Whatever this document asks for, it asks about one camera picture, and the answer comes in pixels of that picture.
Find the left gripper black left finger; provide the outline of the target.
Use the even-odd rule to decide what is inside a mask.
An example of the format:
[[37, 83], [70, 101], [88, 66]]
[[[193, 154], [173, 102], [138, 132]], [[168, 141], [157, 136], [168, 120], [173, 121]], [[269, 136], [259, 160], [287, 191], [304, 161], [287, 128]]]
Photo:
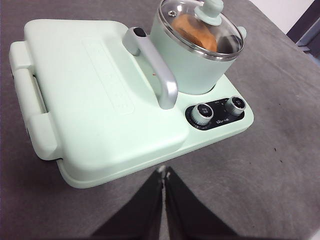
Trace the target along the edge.
[[158, 237], [163, 206], [164, 168], [156, 169], [118, 212], [93, 237]]

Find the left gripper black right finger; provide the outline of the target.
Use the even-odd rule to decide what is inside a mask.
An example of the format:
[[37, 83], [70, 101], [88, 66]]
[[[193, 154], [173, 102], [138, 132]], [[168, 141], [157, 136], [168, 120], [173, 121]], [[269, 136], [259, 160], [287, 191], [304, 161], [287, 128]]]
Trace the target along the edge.
[[236, 237], [238, 234], [208, 209], [172, 167], [164, 177], [165, 205], [171, 237]]

